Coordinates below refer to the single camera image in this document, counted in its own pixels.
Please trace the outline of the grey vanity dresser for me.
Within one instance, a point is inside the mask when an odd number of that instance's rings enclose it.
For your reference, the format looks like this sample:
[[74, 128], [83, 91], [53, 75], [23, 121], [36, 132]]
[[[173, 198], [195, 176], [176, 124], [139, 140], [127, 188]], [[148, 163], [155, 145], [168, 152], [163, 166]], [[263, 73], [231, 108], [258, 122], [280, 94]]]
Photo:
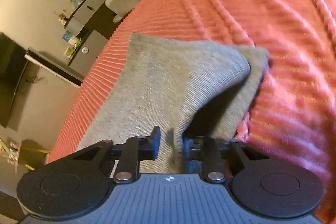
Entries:
[[66, 30], [81, 40], [68, 66], [84, 77], [117, 27], [113, 23], [115, 14], [105, 1], [84, 0], [66, 24]]

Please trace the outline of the grey pants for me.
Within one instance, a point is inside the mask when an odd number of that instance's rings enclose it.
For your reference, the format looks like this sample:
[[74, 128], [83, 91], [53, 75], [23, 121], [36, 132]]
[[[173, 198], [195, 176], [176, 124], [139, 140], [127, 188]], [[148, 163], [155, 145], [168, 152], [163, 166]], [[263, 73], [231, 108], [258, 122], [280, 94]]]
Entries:
[[123, 143], [159, 126], [158, 158], [142, 162], [140, 170], [183, 172], [183, 138], [232, 139], [246, 120], [268, 60], [261, 47], [133, 33], [122, 73], [78, 149], [104, 139]]

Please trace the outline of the black wall television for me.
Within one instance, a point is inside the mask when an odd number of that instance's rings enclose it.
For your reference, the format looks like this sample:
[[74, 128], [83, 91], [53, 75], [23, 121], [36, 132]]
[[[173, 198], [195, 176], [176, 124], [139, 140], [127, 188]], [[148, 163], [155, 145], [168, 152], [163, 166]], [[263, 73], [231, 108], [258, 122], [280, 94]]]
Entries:
[[0, 118], [1, 126], [6, 128], [28, 60], [25, 58], [26, 50], [4, 33], [1, 33], [0, 47]]

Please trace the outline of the blue white box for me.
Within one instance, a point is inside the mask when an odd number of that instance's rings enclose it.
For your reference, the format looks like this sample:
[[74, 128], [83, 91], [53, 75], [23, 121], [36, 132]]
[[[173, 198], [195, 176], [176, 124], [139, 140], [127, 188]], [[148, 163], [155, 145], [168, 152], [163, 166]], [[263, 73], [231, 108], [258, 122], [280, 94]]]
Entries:
[[78, 41], [78, 38], [71, 34], [69, 31], [66, 31], [64, 35], [62, 36], [62, 39], [69, 43], [70, 45], [75, 45]]

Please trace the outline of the white door frame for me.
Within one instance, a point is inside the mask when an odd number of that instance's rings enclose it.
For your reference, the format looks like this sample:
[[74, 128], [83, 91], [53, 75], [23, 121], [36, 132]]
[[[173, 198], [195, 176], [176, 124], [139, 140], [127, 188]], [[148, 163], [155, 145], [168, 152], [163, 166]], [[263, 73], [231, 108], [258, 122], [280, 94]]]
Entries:
[[84, 81], [84, 77], [69, 66], [59, 64], [32, 48], [26, 51], [25, 58], [74, 87], [80, 87]]

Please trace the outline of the coral ribbed bedspread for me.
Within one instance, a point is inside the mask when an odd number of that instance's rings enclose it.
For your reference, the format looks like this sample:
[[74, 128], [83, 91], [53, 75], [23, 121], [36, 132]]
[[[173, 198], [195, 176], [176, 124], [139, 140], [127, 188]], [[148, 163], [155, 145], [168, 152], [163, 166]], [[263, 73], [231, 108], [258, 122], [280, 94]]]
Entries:
[[335, 223], [335, 0], [142, 0], [82, 83], [50, 153], [72, 153], [120, 76], [132, 32], [266, 48], [270, 68], [239, 137], [323, 181], [317, 210]]

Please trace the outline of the flower bouquet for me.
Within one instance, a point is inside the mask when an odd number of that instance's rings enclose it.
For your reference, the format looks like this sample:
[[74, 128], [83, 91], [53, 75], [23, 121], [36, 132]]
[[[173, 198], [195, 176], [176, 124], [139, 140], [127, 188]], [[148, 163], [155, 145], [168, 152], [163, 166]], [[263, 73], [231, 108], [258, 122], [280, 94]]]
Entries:
[[19, 157], [18, 146], [12, 143], [7, 144], [4, 140], [0, 140], [0, 147], [1, 147], [1, 157], [4, 157], [8, 163], [12, 165], [16, 165]]

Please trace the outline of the yellow side table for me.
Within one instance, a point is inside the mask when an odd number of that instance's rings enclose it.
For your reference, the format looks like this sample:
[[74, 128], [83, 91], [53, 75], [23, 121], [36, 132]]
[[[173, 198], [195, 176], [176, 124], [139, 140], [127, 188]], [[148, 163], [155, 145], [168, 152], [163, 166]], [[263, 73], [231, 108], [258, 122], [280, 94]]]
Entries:
[[47, 164], [49, 159], [49, 150], [44, 149], [42, 145], [34, 140], [25, 139], [20, 142], [18, 147], [18, 158], [15, 163], [15, 172], [19, 168], [35, 170]]

